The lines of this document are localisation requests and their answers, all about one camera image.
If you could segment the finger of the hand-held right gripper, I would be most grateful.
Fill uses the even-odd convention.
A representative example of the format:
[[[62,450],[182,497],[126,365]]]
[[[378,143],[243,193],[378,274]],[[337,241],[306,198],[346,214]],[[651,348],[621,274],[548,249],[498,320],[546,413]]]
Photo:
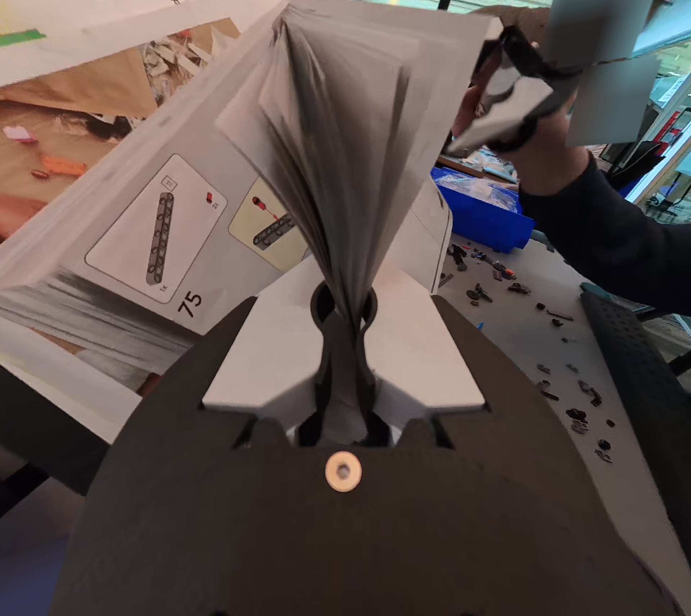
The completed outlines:
[[[480,51],[474,75],[486,78],[476,107],[489,112],[506,101],[521,78],[540,78],[544,63],[539,52],[519,27],[505,27],[498,38],[485,41]]]
[[[554,110],[554,90],[539,78],[519,78],[503,95],[473,86],[463,97],[451,127],[446,154],[481,147],[509,152],[528,140],[536,121]]]

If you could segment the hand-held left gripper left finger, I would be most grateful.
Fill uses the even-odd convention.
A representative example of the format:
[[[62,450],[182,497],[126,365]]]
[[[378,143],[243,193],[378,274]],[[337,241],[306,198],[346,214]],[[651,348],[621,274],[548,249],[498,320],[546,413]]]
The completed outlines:
[[[258,294],[203,396],[205,409],[274,419],[288,433],[316,413],[324,354],[346,345],[337,313],[320,327],[312,317],[312,296],[323,280],[308,257]]]

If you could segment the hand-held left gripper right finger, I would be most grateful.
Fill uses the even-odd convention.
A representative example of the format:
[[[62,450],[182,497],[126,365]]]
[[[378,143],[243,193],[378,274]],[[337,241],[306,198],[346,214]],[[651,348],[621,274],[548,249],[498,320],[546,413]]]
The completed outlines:
[[[398,268],[380,268],[354,338],[361,446],[389,446],[411,420],[475,412],[485,398],[433,296]]]

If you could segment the thick lego instruction booklet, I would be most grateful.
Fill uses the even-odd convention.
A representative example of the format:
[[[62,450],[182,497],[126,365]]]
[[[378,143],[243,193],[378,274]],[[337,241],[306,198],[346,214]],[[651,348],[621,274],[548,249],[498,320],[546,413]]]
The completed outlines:
[[[1,243],[1,352],[29,372],[37,340],[87,352],[92,368],[130,389],[163,374],[247,297],[303,261],[307,242],[286,229],[254,239],[284,217],[255,170],[215,122],[270,41],[285,11],[319,27],[345,23],[329,45],[360,59],[365,29],[394,41],[454,41],[461,60],[502,31],[496,15],[353,2],[290,0],[230,41],[142,126]]]

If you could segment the person's right forearm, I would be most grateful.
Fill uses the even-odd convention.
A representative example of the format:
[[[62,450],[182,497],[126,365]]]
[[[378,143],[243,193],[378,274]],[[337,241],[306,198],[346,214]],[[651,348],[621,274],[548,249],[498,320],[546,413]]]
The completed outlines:
[[[609,185],[593,157],[557,194],[521,188],[520,204],[583,277],[626,300],[690,316],[690,225],[647,217]]]

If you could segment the scattered loose lego pieces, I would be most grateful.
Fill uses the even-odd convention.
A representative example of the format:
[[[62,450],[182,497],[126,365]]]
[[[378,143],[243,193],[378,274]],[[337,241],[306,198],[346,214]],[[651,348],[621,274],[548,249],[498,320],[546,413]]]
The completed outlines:
[[[447,256],[439,294],[528,377],[587,456],[612,466],[620,452],[614,385],[587,324],[580,277],[561,256],[531,241],[509,255],[473,249],[466,270]]]

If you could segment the person's right hand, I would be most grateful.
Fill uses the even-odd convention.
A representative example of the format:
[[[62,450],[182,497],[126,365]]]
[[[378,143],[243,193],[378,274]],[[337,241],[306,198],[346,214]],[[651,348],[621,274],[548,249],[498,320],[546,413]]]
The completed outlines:
[[[477,14],[496,16],[505,26],[516,25],[534,46],[546,33],[548,7],[511,7],[494,5],[475,10]],[[520,188],[529,195],[552,196],[574,182],[590,161],[585,146],[566,145],[568,114],[577,95],[575,87],[558,111],[536,121],[531,138],[508,153],[514,164]]]

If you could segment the clear plastic bag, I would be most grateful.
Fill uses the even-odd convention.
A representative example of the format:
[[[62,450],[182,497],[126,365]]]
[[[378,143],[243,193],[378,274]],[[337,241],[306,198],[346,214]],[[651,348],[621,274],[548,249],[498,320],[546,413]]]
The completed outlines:
[[[514,196],[514,191],[486,180],[447,174],[437,180],[437,185],[441,189],[452,190],[513,213],[518,211],[518,199]]]

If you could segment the blue plastic bin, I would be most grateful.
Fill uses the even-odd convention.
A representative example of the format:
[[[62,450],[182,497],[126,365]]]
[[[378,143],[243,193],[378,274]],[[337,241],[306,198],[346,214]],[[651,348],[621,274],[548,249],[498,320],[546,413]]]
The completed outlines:
[[[471,178],[448,168],[433,168],[430,174],[436,185],[437,180],[447,174]],[[523,249],[530,240],[535,222],[523,214],[519,201],[518,211],[513,213],[438,185],[437,188],[451,210],[455,234],[501,253]]]

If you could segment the black perforated mat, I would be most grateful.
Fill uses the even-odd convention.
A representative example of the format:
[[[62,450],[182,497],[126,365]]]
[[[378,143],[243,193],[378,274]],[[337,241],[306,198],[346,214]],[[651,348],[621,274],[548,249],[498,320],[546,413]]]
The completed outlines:
[[[581,303],[669,521],[690,560],[690,394],[630,310],[583,291]]]

